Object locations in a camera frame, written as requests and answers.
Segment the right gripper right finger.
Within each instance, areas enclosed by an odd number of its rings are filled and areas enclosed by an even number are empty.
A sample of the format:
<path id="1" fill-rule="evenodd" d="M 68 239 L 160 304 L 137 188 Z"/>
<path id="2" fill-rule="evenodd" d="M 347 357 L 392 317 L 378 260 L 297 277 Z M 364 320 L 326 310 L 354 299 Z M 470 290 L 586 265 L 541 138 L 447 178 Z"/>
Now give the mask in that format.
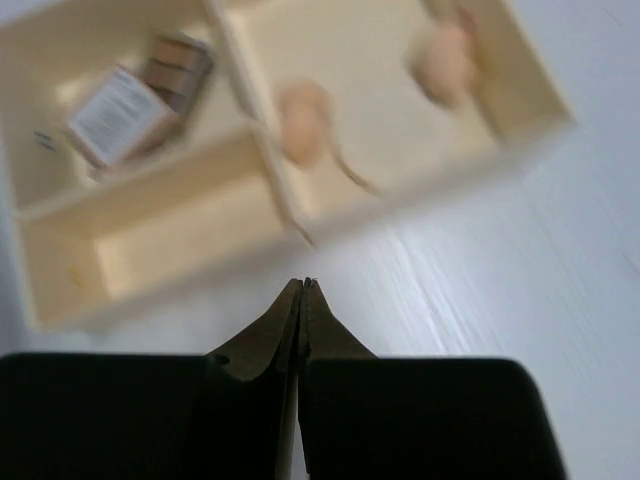
<path id="1" fill-rule="evenodd" d="M 301 430 L 305 469 L 311 475 L 311 393 L 307 379 L 312 360 L 375 359 L 333 314 L 316 279 L 306 278 L 299 308 L 298 334 L 298 423 Z"/>

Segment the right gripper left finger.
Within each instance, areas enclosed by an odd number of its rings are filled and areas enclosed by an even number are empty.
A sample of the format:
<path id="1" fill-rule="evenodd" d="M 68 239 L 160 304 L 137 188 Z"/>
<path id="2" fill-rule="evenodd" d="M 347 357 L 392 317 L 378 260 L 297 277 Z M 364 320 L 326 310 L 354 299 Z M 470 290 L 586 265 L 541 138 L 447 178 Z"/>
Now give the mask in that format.
<path id="1" fill-rule="evenodd" d="M 204 465 L 213 479 L 287 479 L 299 307 L 290 280 L 258 319 L 207 355 Z"/>

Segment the round white powder puff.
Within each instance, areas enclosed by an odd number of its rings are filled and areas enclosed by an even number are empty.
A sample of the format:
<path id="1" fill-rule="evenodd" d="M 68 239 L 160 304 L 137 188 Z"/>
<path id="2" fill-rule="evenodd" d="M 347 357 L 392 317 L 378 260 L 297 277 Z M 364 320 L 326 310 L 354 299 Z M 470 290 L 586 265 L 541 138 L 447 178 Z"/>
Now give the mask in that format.
<path id="1" fill-rule="evenodd" d="M 467 97 L 450 109 L 411 86 L 387 86 L 341 101 L 328 151 L 364 190 L 431 190 L 480 166 L 500 149 L 484 115 Z"/>

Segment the beige sponge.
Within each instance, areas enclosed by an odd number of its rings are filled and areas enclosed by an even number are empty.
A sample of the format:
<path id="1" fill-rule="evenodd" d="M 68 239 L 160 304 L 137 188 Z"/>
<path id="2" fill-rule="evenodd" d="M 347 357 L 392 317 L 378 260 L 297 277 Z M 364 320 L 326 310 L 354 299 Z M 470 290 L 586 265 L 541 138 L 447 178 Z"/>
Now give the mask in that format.
<path id="1" fill-rule="evenodd" d="M 329 136 L 333 105 L 329 93 L 317 82 L 300 80 L 279 91 L 280 147 L 301 167 L 313 165 Z"/>
<path id="2" fill-rule="evenodd" d="M 432 20 L 414 36 L 407 69 L 433 102 L 455 109 L 471 94 L 479 77 L 475 22 L 465 9 Z"/>

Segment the colourful square eyeshadow palette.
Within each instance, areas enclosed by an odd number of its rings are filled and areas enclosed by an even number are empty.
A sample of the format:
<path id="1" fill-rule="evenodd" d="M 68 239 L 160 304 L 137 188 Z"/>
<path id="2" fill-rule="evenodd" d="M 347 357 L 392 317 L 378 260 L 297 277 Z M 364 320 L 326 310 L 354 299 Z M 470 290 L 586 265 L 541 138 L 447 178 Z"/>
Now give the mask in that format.
<path id="1" fill-rule="evenodd" d="M 69 114 L 64 131 L 91 165 L 110 170 L 165 138 L 176 123 L 176 112 L 118 65 Z"/>

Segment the long brown eyeshadow palette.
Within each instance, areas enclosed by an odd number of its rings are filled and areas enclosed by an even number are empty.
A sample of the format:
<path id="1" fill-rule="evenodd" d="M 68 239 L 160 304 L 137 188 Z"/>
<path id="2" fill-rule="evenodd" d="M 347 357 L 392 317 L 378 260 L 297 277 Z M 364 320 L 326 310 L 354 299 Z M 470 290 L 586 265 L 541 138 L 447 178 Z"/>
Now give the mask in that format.
<path id="1" fill-rule="evenodd" d="M 180 118 L 186 118 L 213 66 L 206 43 L 184 34 L 158 34 L 141 67 L 140 78 Z"/>

